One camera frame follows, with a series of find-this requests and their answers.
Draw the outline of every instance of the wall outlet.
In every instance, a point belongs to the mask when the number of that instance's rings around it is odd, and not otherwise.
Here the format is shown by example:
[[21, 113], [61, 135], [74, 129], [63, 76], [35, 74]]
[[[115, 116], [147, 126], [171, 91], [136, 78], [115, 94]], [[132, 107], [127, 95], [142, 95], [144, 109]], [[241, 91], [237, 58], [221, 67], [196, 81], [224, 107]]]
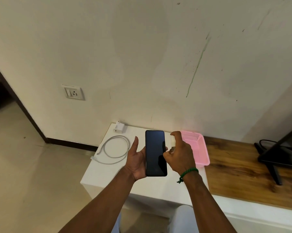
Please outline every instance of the wall outlet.
[[65, 95], [69, 99], [84, 100], [84, 96], [80, 87], [62, 85], [65, 89]]

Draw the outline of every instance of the smartphone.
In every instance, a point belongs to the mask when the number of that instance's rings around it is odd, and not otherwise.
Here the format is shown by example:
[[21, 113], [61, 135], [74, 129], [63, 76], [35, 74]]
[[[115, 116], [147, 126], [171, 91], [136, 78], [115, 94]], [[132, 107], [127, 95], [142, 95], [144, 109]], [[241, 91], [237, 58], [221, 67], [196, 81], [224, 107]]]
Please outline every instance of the smartphone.
[[147, 130], [146, 143], [146, 176], [167, 176], [167, 162], [164, 159], [164, 131]]

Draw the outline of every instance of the green bracelet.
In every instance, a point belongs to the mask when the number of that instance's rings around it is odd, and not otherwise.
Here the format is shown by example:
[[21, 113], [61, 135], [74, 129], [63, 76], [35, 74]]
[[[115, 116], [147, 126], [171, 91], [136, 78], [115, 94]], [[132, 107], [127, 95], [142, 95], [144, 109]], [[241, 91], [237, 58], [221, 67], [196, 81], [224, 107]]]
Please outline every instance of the green bracelet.
[[187, 173], [189, 173], [189, 172], [191, 172], [191, 171], [197, 171], [197, 172], [199, 173], [199, 170], [196, 169], [195, 167], [194, 167], [194, 168], [190, 168], [190, 169], [188, 169], [187, 171], [183, 172], [183, 174], [180, 176], [180, 180], [177, 181], [177, 183], [181, 183], [181, 182], [183, 182], [183, 181], [184, 181], [184, 180], [183, 180], [183, 177], [184, 177]]

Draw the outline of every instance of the pants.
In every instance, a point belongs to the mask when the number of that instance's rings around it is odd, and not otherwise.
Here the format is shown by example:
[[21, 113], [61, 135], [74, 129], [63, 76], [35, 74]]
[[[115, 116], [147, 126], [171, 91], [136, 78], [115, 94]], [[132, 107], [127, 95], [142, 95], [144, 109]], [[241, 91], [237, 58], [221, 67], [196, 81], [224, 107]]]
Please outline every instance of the pants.
[[[119, 233], [120, 219], [121, 213], [119, 214], [111, 233]], [[167, 227], [167, 233], [181, 232], [199, 233], [194, 209], [188, 205], [182, 205], [176, 209], [175, 214], [170, 218]]]

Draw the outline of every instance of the pink basket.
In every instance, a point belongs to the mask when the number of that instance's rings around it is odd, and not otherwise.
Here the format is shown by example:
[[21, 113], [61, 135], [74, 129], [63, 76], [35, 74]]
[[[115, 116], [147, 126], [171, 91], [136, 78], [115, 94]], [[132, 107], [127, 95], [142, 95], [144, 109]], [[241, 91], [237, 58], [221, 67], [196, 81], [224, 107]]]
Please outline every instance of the pink basket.
[[203, 167], [209, 165], [210, 158], [208, 150], [206, 149], [203, 135], [201, 135], [200, 133], [186, 131], [181, 131], [181, 133], [183, 141], [190, 144], [192, 148], [196, 167]]

